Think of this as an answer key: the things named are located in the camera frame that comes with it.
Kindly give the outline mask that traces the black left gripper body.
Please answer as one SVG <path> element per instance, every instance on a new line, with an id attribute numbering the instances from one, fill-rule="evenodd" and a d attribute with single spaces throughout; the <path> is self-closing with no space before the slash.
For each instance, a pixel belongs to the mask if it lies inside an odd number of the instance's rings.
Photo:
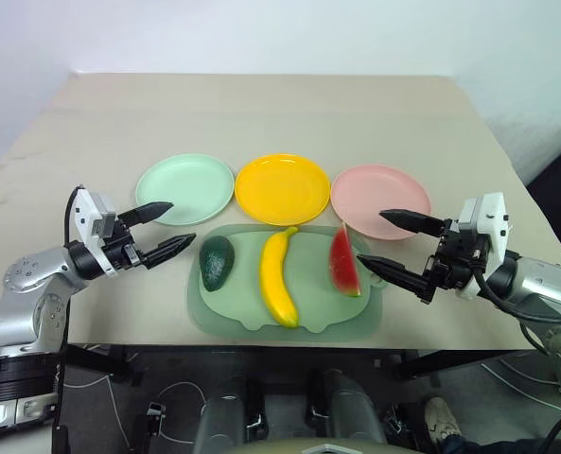
<path id="1" fill-rule="evenodd" d="M 103 238 L 101 250 L 107 260 L 102 269 L 110 276 L 142 265 L 141 252 L 134 243 L 131 231 L 119 219 L 114 222 L 111 233 Z"/>

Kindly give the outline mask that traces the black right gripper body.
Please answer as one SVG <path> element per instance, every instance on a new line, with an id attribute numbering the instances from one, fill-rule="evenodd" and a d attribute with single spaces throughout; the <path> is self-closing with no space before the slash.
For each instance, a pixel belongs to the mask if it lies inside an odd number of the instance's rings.
<path id="1" fill-rule="evenodd" d="M 444 221 L 439 244 L 426 263 L 423 277 L 443 289 L 463 289 L 475 271 L 485 271 L 491 241 L 488 234 L 458 230 L 452 219 Z"/>

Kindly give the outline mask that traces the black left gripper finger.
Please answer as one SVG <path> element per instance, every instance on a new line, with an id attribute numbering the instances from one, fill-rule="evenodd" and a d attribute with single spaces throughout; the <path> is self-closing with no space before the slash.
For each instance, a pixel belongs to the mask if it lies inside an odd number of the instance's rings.
<path id="1" fill-rule="evenodd" d="M 127 228 L 131 228 L 137 224 L 145 224 L 158 219 L 173 206 L 174 204 L 172 202 L 167 201 L 149 202 L 119 214 L 118 219 L 121 220 Z"/>
<path id="2" fill-rule="evenodd" d="M 142 254 L 142 265 L 152 269 L 167 262 L 188 248 L 196 236 L 195 233 L 173 236 L 159 243 L 155 249 Z"/>

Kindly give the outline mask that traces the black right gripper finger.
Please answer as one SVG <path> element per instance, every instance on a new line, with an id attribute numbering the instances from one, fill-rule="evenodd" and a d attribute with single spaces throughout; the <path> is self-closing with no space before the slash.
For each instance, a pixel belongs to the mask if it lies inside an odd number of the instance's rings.
<path id="1" fill-rule="evenodd" d="M 426 304 L 432 301 L 435 285 L 423 275 L 408 271 L 404 265 L 381 256 L 358 253 L 357 259 L 382 280 L 415 294 Z"/>
<path id="2" fill-rule="evenodd" d="M 415 234 L 441 236 L 444 233 L 444 221 L 428 215 L 406 209 L 387 209 L 379 215 L 396 227 Z"/>

